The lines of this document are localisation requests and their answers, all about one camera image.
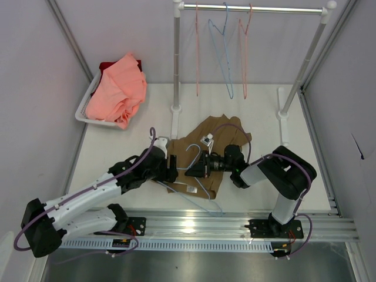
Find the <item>tan pleated skirt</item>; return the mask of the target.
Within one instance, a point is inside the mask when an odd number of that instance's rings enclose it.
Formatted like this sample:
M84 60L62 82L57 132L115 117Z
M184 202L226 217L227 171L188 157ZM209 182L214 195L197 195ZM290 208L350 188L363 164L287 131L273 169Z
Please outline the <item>tan pleated skirt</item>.
M208 147L204 138L209 138L213 144ZM223 172L213 172L207 178L189 177L184 173L188 167L198 161L201 153L210 149L212 153L223 153L227 145L247 145L252 135L243 129L238 117L228 118L209 116L186 137L172 140L168 146L168 155L176 156L179 170L175 183L169 183L167 191L180 192L202 199L215 199L223 180Z

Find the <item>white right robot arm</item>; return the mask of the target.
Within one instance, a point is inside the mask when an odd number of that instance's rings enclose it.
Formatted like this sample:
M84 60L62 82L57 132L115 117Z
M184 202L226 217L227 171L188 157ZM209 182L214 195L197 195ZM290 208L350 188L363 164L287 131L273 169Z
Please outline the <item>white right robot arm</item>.
M241 189L266 179L276 188L278 198L268 223L268 230L275 237L289 231L289 223L317 177L312 165L285 146L279 146L251 164L246 163L238 145L226 146L223 156L204 151L184 175L208 178L212 172L230 172L231 181Z

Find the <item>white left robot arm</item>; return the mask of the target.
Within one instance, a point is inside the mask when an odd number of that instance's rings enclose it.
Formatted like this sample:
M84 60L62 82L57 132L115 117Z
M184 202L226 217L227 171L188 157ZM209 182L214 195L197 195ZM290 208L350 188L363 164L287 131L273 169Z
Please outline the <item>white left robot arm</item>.
M107 231L123 234L129 218L119 204L110 204L99 211L90 208L137 189L149 180L173 183L177 176L177 157L153 146L140 156L115 163L93 184L75 194L45 203L33 199L26 205L21 221L28 250L41 258L69 239Z

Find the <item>salmon pink garment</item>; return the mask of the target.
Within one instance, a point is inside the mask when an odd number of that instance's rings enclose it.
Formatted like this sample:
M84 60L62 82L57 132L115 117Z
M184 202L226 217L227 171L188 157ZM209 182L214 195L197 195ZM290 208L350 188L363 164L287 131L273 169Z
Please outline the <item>salmon pink garment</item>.
M88 119L127 128L146 99L147 82L139 64L130 52L116 62L100 63L99 84L85 110Z

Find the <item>white perforated laundry basket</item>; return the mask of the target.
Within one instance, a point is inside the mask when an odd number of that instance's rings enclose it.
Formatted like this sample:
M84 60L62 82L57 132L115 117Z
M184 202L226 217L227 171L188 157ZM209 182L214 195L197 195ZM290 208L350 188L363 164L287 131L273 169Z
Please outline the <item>white perforated laundry basket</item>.
M91 99L91 94L98 88L100 77L101 77L101 73L100 73L100 71L98 71L97 74L92 79L90 85L88 86L88 88L87 88L87 90L86 90L86 92L85 92L76 112L75 112L75 119L77 121L84 122L84 123L91 124L91 125L120 129L120 127L118 127L116 125L116 123L105 122L105 121L102 121L102 120L92 120L92 119L89 119L86 116L86 107L89 104L89 101Z

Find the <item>dark red garment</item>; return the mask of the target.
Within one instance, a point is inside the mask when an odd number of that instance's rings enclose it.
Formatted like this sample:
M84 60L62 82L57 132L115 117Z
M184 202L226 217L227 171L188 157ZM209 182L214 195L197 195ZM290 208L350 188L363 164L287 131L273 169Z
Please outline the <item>dark red garment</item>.
M144 101L147 82L141 60L126 55L116 62L102 62L99 70L101 77L92 99L106 103Z

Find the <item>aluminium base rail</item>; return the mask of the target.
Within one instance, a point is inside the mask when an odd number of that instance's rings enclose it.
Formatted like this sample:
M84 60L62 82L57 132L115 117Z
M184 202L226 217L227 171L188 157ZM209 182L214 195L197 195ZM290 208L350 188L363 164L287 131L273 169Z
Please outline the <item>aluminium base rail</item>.
M268 213L225 212L213 216L204 211L127 209L131 217L146 218L146 238L183 240L240 240L250 236L245 225L250 219L265 219ZM310 214L313 222L312 242L359 242L353 219L338 215Z

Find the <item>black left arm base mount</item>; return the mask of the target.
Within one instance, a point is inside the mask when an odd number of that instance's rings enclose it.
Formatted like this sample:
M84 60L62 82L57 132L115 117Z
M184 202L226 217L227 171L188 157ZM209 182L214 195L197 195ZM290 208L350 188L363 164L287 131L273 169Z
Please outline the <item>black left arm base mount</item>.
M110 227L95 234L104 234L105 231L128 234L133 236L144 236L146 230L145 217L130 217L119 204L110 204L105 208L109 211L109 218L113 223Z

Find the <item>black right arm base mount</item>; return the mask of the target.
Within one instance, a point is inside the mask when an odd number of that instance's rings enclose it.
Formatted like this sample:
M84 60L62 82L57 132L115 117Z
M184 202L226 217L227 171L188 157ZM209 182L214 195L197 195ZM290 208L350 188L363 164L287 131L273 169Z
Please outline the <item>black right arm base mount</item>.
M244 228L250 231L250 236L254 239L289 239L291 233L296 239L304 238L301 221L295 217L286 224L281 224L269 214L268 219L250 219Z

